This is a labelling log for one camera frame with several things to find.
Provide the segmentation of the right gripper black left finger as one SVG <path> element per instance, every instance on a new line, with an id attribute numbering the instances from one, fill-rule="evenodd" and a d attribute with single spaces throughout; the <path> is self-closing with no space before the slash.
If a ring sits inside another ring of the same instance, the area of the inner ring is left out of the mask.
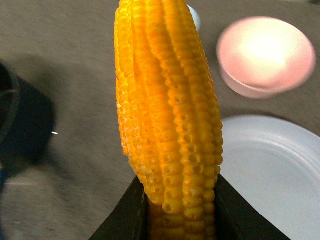
<path id="1" fill-rule="evenodd" d="M 133 179 L 115 209 L 90 239 L 148 239 L 148 197 L 137 177 Z"/>

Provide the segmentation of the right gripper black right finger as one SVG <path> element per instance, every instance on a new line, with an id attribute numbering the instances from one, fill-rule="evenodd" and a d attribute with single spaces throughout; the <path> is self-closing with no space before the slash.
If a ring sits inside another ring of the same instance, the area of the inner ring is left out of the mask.
<path id="1" fill-rule="evenodd" d="M 287 240 L 288 237 L 258 213 L 222 176 L 215 192 L 218 240 Z"/>

